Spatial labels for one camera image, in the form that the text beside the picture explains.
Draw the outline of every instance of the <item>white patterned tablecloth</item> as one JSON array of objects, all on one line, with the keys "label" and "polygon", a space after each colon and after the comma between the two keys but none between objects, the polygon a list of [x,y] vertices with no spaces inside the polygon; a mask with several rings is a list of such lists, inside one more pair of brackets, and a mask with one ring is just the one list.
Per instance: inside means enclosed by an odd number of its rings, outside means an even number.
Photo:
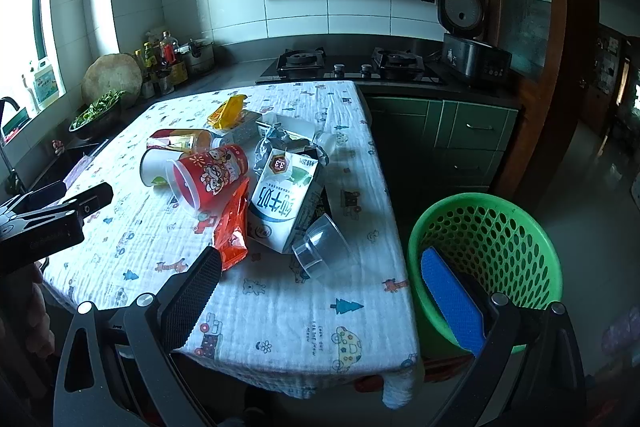
[{"label": "white patterned tablecloth", "polygon": [[247,95],[248,109],[308,120],[337,136],[326,191],[359,264],[322,285],[306,277],[294,256],[250,243],[247,258],[223,273],[179,351],[293,397],[382,375],[384,403],[403,406],[422,374],[412,301],[380,162],[350,81],[222,90],[150,107],[69,189],[71,196],[106,181],[113,203],[85,220],[84,243],[50,258],[47,285],[70,309],[85,300],[108,309],[158,292],[173,273],[190,266],[210,244],[215,218],[188,216],[168,187],[145,187],[140,158],[151,133],[205,128],[207,116],[236,92]]}]

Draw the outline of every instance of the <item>metal screw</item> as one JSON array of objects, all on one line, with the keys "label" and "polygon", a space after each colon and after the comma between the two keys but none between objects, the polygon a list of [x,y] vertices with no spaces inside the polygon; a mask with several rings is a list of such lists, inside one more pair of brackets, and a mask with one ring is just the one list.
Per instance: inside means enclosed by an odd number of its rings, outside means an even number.
[{"label": "metal screw", "polygon": [[491,295],[491,302],[496,306],[506,306],[509,303],[509,298],[504,293],[494,293]]},{"label": "metal screw", "polygon": [[566,308],[562,302],[552,302],[551,303],[551,311],[553,311],[556,315],[564,315]]},{"label": "metal screw", "polygon": [[90,312],[92,307],[93,305],[91,304],[91,302],[84,301],[78,306],[78,313],[84,315],[85,313]]},{"label": "metal screw", "polygon": [[154,301],[154,296],[151,293],[143,293],[140,297],[136,299],[136,304],[141,308],[145,306],[149,306]]}]

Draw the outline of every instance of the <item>gas stove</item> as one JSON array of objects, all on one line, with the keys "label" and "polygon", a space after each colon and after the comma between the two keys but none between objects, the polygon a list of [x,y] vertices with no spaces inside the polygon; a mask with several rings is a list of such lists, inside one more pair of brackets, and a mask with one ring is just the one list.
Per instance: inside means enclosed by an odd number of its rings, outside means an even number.
[{"label": "gas stove", "polygon": [[372,82],[445,84],[438,74],[425,66],[419,55],[382,48],[375,48],[369,57],[363,55],[328,56],[322,48],[286,50],[264,71],[256,84],[331,78],[370,80]]}]

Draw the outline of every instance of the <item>green basket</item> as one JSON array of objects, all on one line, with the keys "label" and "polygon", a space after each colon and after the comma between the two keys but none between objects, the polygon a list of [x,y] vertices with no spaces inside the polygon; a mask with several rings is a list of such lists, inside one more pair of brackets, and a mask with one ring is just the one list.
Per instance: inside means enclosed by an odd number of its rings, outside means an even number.
[{"label": "green basket", "polygon": [[[562,296],[556,250],[542,227],[520,207],[490,194],[466,192],[432,204],[409,238],[408,270],[426,320],[459,346],[420,273],[420,258],[435,247],[487,293],[505,293],[516,306],[545,308]],[[516,353],[524,346],[515,346]]]}]

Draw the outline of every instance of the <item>leafy green vegetable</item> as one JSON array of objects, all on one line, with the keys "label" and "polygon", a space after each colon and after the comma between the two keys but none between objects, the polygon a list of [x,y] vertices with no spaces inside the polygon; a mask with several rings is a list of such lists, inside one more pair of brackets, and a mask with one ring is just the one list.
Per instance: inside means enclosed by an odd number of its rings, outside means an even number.
[{"label": "leafy green vegetable", "polygon": [[124,93],[125,91],[116,91],[113,89],[106,92],[71,123],[71,130],[75,130],[85,123],[89,123],[98,118],[102,113],[110,109]]}]

